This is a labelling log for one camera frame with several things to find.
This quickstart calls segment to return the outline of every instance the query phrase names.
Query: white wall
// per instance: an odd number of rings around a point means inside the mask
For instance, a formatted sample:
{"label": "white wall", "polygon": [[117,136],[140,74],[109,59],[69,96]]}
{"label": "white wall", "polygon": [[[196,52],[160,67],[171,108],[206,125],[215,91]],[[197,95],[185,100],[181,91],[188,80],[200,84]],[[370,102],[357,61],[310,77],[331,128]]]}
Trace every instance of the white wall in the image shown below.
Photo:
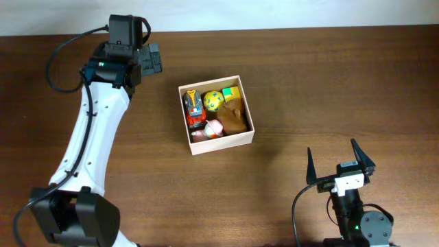
{"label": "white wall", "polygon": [[110,14],[156,32],[413,25],[439,23],[439,0],[0,0],[0,36],[75,34]]}

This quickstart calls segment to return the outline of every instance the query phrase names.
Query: toy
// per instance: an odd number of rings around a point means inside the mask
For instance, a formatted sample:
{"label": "toy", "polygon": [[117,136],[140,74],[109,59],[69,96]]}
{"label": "toy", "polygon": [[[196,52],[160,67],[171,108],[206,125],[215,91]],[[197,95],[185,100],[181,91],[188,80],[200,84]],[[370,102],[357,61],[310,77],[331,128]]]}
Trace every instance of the toy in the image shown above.
{"label": "toy", "polygon": [[186,119],[190,128],[197,128],[206,121],[206,112],[201,101],[200,92],[190,90],[183,96],[186,105]]}
{"label": "toy", "polygon": [[207,139],[215,139],[223,137],[222,124],[218,120],[207,120],[206,127],[203,130],[197,130],[191,133],[193,142],[206,141]]}
{"label": "toy", "polygon": [[209,91],[204,96],[204,106],[210,112],[216,113],[224,103],[224,96],[218,91]]}
{"label": "toy", "polygon": [[224,95],[226,103],[232,99],[241,99],[241,94],[239,94],[239,88],[237,86],[222,89],[222,94]]}
{"label": "toy", "polygon": [[224,127],[226,134],[238,134],[247,131],[244,119],[244,102],[242,99],[232,99],[224,103],[218,110],[217,118]]}

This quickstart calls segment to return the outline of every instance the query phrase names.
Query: white bracket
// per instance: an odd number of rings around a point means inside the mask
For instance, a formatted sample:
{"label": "white bracket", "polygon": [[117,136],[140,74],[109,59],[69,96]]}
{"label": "white bracket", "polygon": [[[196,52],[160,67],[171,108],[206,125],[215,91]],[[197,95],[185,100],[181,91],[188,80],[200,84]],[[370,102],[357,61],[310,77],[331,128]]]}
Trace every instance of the white bracket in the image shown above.
{"label": "white bracket", "polygon": [[355,174],[335,179],[335,186],[332,193],[337,192],[338,196],[344,196],[348,189],[358,189],[364,185],[364,174]]}

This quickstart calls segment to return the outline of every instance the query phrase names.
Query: box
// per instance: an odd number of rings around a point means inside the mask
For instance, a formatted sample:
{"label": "box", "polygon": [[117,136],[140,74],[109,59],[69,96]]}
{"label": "box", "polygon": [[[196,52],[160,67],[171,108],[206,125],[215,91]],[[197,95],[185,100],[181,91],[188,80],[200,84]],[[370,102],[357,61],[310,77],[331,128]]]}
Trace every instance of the box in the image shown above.
{"label": "box", "polygon": [[[241,98],[244,101],[244,106],[246,108],[246,120],[248,124],[248,131],[244,133],[234,134],[226,137],[220,137],[217,139],[211,139],[207,141],[201,141],[198,143],[194,143],[191,140],[190,132],[191,129],[189,129],[187,125],[186,120],[186,107],[183,103],[182,97],[188,90],[198,90],[201,95],[203,95],[205,92],[210,90],[216,90],[221,92],[223,88],[231,87],[231,86],[238,86],[239,93],[241,94]],[[244,145],[252,143],[253,135],[254,135],[254,126],[252,122],[252,117],[250,115],[250,110],[248,109],[246,95],[244,94],[244,89],[242,88],[241,84],[241,78],[239,75],[231,76],[228,78],[221,78],[216,80],[210,80],[207,82],[198,82],[195,84],[190,84],[186,86],[179,86],[178,87],[178,93],[180,96],[180,103],[181,103],[181,109],[183,113],[183,119],[185,121],[186,126],[186,134],[189,141],[189,147],[191,148],[192,155],[196,154],[202,154],[205,152],[211,152],[216,150],[221,150],[224,148],[231,148],[238,145]]]}

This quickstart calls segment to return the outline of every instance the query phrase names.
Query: brown wooden surface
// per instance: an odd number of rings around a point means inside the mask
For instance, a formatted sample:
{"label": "brown wooden surface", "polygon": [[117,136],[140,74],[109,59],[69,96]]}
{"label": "brown wooden surface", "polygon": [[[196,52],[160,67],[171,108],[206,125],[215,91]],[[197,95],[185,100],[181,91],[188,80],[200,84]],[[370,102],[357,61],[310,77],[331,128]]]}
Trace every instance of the brown wooden surface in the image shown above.
{"label": "brown wooden surface", "polygon": [[[291,203],[306,185],[307,147],[318,176],[354,159],[354,137],[377,164],[364,202],[395,217],[402,246],[439,242],[439,26],[155,33],[164,72],[144,78],[112,147],[106,198],[141,244],[292,244]],[[51,90],[50,53],[70,36],[0,38],[0,245],[32,187],[44,187],[66,150],[80,94]],[[107,35],[66,48],[53,79],[73,86]],[[192,156],[177,87],[240,75],[254,141]],[[298,203],[302,240],[339,236],[328,194]],[[30,213],[20,230],[46,246]]]}

